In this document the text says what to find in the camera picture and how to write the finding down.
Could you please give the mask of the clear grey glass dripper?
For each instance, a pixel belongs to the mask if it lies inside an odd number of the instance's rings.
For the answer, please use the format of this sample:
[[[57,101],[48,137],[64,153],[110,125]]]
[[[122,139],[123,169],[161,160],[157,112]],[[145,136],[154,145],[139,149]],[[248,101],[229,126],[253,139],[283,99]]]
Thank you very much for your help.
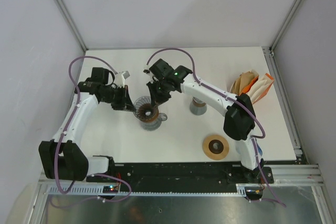
[[[152,105],[150,96],[139,97],[134,102],[134,106],[133,114],[140,121],[148,121],[159,112],[157,106]]]

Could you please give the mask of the glass server with handle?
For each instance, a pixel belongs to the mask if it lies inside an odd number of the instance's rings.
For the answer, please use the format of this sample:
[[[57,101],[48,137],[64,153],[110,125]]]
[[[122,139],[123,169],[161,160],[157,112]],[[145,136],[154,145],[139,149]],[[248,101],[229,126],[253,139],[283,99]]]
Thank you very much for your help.
[[[158,112],[150,120],[140,121],[140,125],[146,131],[155,131],[161,126],[162,122],[166,121],[167,119],[168,116],[165,113]]]

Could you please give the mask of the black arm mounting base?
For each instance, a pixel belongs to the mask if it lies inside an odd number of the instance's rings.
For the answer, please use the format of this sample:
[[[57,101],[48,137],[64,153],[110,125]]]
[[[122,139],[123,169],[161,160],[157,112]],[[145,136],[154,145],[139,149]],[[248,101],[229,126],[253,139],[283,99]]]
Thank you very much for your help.
[[[126,181],[134,193],[235,193],[237,184],[274,183],[270,167],[248,170],[240,162],[115,163],[104,176],[87,182],[110,183],[111,176]]]

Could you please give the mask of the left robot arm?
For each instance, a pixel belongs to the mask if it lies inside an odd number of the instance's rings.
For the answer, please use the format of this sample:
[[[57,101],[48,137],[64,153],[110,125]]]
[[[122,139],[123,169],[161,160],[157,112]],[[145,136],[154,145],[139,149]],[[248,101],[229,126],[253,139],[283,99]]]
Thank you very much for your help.
[[[80,149],[81,139],[93,111],[99,103],[111,105],[116,111],[134,112],[125,80],[128,71],[114,74],[111,70],[94,67],[91,76],[79,82],[70,110],[50,141],[42,141],[38,151],[45,175],[49,179],[82,181],[98,174],[105,182],[115,178],[111,157],[86,156]]]

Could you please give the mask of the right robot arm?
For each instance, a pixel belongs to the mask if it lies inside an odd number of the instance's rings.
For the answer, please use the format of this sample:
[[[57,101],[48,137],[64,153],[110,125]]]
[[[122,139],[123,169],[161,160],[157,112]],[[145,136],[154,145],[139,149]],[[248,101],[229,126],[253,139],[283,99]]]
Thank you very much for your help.
[[[199,78],[194,70],[185,66],[174,69],[163,59],[146,66],[143,72],[150,76],[146,85],[153,106],[162,105],[171,98],[172,92],[179,92],[206,103],[221,114],[224,117],[225,134],[236,141],[240,162],[244,167],[243,179],[254,183],[261,177],[256,157],[258,153],[252,140],[255,112],[247,95],[239,96],[218,90]]]

